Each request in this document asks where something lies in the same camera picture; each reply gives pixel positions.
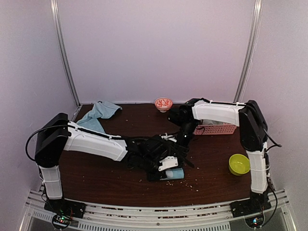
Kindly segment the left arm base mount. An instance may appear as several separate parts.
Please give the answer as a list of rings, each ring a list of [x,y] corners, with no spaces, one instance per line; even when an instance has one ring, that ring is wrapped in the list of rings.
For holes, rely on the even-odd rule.
[[[70,200],[49,200],[44,209],[67,217],[83,218],[86,204]]]

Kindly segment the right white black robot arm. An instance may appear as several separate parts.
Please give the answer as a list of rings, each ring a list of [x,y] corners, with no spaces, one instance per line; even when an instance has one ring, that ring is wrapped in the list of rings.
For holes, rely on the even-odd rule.
[[[179,126],[177,142],[182,146],[189,144],[195,128],[204,120],[237,126],[241,146],[245,149],[250,163],[251,191],[246,207],[253,213],[264,207],[271,189],[268,141],[272,138],[268,134],[268,125],[256,101],[224,103],[193,98],[170,109],[168,119]]]

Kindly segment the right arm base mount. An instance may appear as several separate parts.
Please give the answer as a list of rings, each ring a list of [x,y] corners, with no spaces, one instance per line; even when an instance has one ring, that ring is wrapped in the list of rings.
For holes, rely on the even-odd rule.
[[[251,199],[246,199],[230,203],[230,208],[232,216],[234,218],[237,218],[241,216],[248,216],[251,214],[261,213],[264,210],[270,209],[271,203],[265,202],[261,204],[258,201],[252,201]]]

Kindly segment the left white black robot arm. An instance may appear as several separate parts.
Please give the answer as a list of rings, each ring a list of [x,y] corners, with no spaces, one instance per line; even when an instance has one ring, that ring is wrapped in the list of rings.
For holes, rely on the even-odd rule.
[[[59,214],[69,210],[64,199],[59,160],[63,151],[75,151],[125,161],[143,169],[148,180],[166,178],[167,172],[180,165],[176,142],[170,136],[128,137],[105,134],[82,127],[68,120],[65,113],[57,114],[41,129],[30,135],[37,136],[34,161],[42,175],[47,201]]]

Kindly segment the blue polka dot towel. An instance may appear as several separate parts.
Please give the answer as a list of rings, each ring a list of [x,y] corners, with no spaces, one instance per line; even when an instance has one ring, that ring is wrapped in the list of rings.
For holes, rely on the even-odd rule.
[[[184,178],[184,170],[182,168],[166,170],[168,180],[180,180]]]

